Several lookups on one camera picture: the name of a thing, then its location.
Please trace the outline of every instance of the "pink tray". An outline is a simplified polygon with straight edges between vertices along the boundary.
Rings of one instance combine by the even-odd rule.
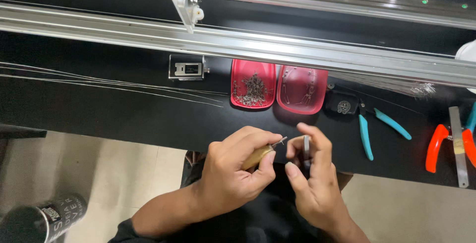
[[[245,106],[237,100],[234,93],[236,83],[236,94],[246,95],[247,88],[241,80],[245,77],[249,78],[254,73],[258,73],[259,78],[265,84],[268,94],[265,95],[265,101],[261,105]],[[241,106],[246,108],[266,108],[273,104],[276,97],[276,65],[269,63],[259,63],[253,61],[245,61],[240,59],[233,59],[231,66],[231,102],[235,106]]]
[[[293,113],[317,113],[324,102],[327,74],[327,70],[282,65],[277,83],[277,102]]]

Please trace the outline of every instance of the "aluminum rail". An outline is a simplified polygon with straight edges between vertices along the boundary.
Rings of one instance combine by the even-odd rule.
[[[475,62],[8,3],[0,30],[476,87]]]
[[[473,5],[437,0],[236,0],[476,30]]]

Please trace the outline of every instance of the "black tabletop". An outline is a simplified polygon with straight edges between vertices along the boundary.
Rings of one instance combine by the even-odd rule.
[[[211,68],[203,82],[172,82],[167,78],[170,53],[98,43],[0,33],[0,61],[29,64],[85,76],[144,84],[229,92],[231,60],[208,57]],[[444,142],[437,173],[425,170],[426,148],[437,124],[448,123],[449,106],[461,106],[462,120],[476,100],[466,89],[438,87],[428,100],[330,78],[336,89],[357,94],[399,122],[413,137],[368,115],[374,161],[362,146],[357,116],[335,117],[324,110],[300,115],[277,102],[264,110],[235,107],[229,97],[216,96],[223,108],[150,94],[91,86],[0,78],[0,123],[148,143],[195,151],[220,141],[245,125],[289,138],[300,135],[299,122],[315,125],[333,143],[333,162],[344,172],[457,186],[452,145]],[[157,91],[157,94],[170,95]],[[285,162],[285,149],[277,148],[277,162]],[[476,170],[468,161],[469,188],[476,188]]]

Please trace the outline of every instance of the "floor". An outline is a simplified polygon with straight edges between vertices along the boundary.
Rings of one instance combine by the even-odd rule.
[[[48,132],[9,142],[0,216],[19,204],[76,191],[85,218],[60,240],[105,243],[149,199],[179,188],[185,150]],[[374,243],[474,242],[476,191],[355,175],[342,195]]]

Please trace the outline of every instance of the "fingernail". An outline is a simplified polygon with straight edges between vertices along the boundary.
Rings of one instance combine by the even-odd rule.
[[[294,178],[298,174],[297,169],[298,168],[294,166],[292,162],[288,162],[284,166],[284,170],[286,171],[286,174],[291,178]]]
[[[276,152],[271,151],[270,156],[269,156],[269,161],[271,161],[271,164],[273,164],[275,157],[276,157]]]

